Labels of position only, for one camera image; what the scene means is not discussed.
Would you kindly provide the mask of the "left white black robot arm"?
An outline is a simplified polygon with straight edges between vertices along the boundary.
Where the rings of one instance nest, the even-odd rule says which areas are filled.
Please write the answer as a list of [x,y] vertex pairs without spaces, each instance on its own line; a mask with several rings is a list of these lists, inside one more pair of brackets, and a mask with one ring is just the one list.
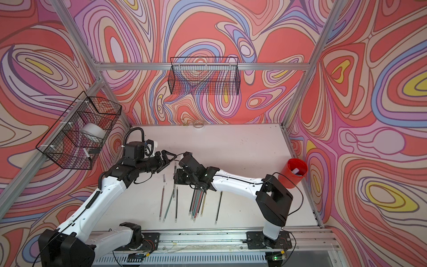
[[44,267],[90,267],[100,257],[119,247],[140,250],[146,242],[141,226],[124,222],[114,230],[90,240],[93,228],[107,209],[141,173],[153,175],[165,169],[178,155],[157,150],[153,140],[129,142],[125,135],[122,156],[103,172],[91,196],[55,230],[45,230],[38,239],[38,258]]

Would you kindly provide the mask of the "dark blue pencil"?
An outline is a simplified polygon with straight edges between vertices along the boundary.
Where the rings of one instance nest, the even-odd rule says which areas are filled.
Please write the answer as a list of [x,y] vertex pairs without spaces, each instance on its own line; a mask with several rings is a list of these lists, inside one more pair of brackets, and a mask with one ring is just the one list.
[[179,204],[178,204],[178,201],[179,201],[178,193],[179,193],[179,190],[178,190],[178,188],[176,188],[175,189],[175,223],[177,223],[177,217],[178,217],[178,207],[179,207]]
[[173,194],[172,199],[175,201],[176,199],[176,172],[177,172],[177,163],[174,162],[174,172],[173,172]]

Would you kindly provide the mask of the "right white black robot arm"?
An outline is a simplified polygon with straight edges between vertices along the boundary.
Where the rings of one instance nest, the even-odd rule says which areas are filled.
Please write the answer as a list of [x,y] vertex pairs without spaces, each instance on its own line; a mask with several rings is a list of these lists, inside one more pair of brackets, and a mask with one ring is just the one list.
[[193,189],[190,204],[190,215],[193,219],[201,212],[209,191],[232,193],[256,202],[265,219],[262,229],[264,238],[276,241],[288,217],[298,212],[304,203],[304,193],[293,184],[301,195],[301,203],[292,211],[294,197],[274,174],[267,174],[264,178],[231,174],[217,167],[203,166],[191,152],[184,152],[172,159],[178,164],[174,173],[174,184],[186,185]]

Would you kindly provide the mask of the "red pencil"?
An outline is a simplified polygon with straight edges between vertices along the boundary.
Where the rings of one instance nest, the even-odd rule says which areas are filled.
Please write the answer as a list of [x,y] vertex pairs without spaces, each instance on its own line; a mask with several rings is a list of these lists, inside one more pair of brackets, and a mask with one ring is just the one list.
[[162,194],[161,194],[161,201],[160,201],[160,208],[159,208],[159,221],[162,220],[164,195],[165,195],[165,186],[162,187]]

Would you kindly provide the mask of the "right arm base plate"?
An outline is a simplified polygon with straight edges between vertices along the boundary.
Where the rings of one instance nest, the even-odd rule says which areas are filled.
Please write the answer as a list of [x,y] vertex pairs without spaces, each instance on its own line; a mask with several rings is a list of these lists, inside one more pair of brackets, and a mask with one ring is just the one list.
[[280,231],[276,240],[266,237],[262,231],[248,231],[244,243],[248,245],[250,250],[281,249],[287,251],[292,248],[290,233],[288,231]]

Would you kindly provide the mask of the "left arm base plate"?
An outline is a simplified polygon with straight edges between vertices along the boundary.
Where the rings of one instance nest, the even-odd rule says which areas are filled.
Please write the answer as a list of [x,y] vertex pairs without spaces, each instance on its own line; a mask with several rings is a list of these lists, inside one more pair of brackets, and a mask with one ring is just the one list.
[[142,233],[142,237],[132,240],[128,245],[121,246],[115,251],[144,251],[153,252],[159,247],[160,233]]

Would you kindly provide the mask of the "green pencil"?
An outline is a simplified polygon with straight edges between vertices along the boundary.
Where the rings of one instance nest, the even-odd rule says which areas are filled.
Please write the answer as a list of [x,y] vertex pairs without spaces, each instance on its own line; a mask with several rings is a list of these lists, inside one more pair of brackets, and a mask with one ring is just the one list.
[[167,208],[166,208],[165,214],[164,214],[164,216],[163,216],[162,222],[165,222],[165,221],[166,221],[167,216],[168,216],[168,213],[169,213],[169,210],[170,210],[170,207],[171,207],[171,204],[172,204],[172,202],[173,202],[174,198],[175,198],[175,189],[172,189],[172,193],[171,193],[171,196],[170,196],[170,200],[169,200],[169,202],[168,202],[168,205],[167,205]]

